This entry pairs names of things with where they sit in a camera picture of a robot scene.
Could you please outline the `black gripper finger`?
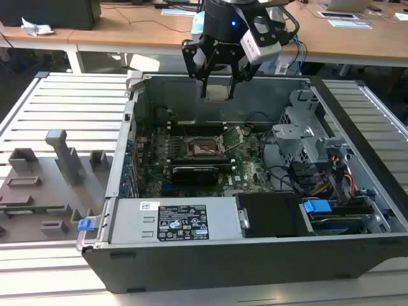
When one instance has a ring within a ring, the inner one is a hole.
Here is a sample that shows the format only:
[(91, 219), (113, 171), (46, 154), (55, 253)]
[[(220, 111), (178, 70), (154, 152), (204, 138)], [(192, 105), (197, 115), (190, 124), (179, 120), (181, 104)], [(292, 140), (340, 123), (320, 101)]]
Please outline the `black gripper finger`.
[(213, 58), (207, 59), (200, 44), (194, 43), (193, 40), (182, 41), (182, 55), (189, 77), (202, 82), (200, 97), (205, 98), (208, 78), (213, 69)]
[(239, 59), (230, 64), (232, 70), (231, 82), (228, 97), (232, 98), (235, 92), (235, 86), (241, 82), (249, 82), (259, 69), (258, 64), (251, 64), (247, 59)]

